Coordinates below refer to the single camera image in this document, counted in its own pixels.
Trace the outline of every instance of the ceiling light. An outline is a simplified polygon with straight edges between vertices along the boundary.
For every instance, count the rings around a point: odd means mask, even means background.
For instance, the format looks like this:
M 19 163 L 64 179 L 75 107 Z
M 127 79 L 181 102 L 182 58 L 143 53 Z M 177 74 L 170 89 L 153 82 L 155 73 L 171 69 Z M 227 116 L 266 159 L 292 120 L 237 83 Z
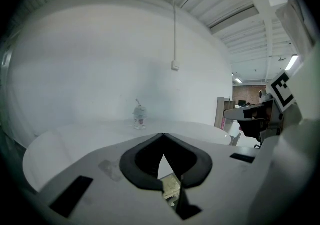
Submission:
M 288 66 L 286 67 L 286 71 L 290 70 L 292 68 L 292 66 L 295 64 L 296 60 L 298 59 L 299 56 L 295 55 L 295 56 L 292 56 Z

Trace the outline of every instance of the white wall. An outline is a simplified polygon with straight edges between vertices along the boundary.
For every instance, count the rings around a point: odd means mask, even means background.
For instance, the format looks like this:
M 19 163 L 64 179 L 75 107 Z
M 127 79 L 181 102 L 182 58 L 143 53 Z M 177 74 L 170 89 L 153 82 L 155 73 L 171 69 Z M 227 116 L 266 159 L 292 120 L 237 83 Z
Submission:
M 8 110 L 25 147 L 86 121 L 149 117 L 213 125 L 217 97 L 232 98 L 228 54 L 210 31 L 161 0 L 55 0 L 34 12 L 14 49 Z

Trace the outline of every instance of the desk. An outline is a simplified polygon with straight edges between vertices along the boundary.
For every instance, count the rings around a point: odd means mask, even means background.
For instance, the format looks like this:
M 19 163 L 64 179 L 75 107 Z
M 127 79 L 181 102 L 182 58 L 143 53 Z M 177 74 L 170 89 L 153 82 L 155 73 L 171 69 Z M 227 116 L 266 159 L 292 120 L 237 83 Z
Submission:
M 133 119 L 60 127 L 40 135 L 26 150 L 23 172 L 29 184 L 40 191 L 63 170 L 104 147 L 158 133 L 178 134 L 199 141 L 228 145 L 231 137 L 214 126 L 147 119 L 145 130 L 136 130 Z

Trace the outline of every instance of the outlet box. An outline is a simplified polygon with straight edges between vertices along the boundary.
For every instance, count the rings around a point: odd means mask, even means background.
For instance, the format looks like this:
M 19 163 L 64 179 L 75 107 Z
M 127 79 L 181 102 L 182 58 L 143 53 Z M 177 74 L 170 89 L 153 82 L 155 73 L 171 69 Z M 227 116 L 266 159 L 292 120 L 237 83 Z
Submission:
M 177 62 L 176 60 L 173 60 L 172 63 L 171 63 L 171 69 L 173 71 L 178 71 L 180 70 L 180 64 L 179 62 Z

